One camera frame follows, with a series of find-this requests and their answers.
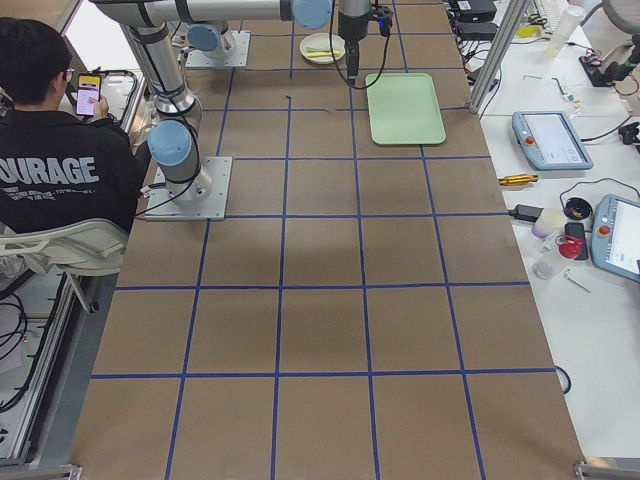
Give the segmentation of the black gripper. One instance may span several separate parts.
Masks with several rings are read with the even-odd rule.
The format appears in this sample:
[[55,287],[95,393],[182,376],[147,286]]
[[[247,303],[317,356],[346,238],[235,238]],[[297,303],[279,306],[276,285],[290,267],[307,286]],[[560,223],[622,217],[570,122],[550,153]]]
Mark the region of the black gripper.
[[359,41],[345,41],[346,78],[356,79],[359,75],[360,49]]

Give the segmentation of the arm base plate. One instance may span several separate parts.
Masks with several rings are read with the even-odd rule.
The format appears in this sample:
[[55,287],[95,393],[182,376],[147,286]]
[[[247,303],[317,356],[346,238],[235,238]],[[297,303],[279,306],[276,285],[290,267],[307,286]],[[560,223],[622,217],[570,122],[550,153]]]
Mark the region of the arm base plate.
[[152,189],[143,217],[150,221],[221,221],[225,219],[231,179],[231,157],[202,157],[200,172],[187,191],[185,185],[165,183],[164,173],[156,168],[155,183],[164,185]]
[[228,30],[220,38],[215,50],[203,51],[192,47],[185,60],[187,69],[244,68],[248,61],[251,32]]

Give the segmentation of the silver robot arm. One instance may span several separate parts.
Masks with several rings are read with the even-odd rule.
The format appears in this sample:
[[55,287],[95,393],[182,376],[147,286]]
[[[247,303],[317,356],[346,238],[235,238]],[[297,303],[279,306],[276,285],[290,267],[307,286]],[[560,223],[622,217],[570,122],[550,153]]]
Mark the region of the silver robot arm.
[[[366,38],[371,23],[378,25],[382,37],[391,36],[394,12],[389,7],[377,1],[293,1],[291,8],[294,20],[307,29],[329,26],[328,33],[309,35],[301,41],[300,53],[305,60],[332,64],[344,83],[356,90],[375,83],[367,80],[362,86],[356,84],[360,41]],[[192,23],[186,33],[190,47],[216,60],[235,52],[238,37],[225,23]]]
[[165,185],[151,194],[144,214],[150,219],[220,219],[226,208],[232,161],[206,157],[198,148],[202,106],[187,87],[169,32],[172,21],[191,30],[190,43],[217,57],[224,54],[229,20],[282,20],[318,28],[331,6],[318,12],[306,1],[99,1],[97,8],[120,24],[145,79],[160,122],[148,147]]

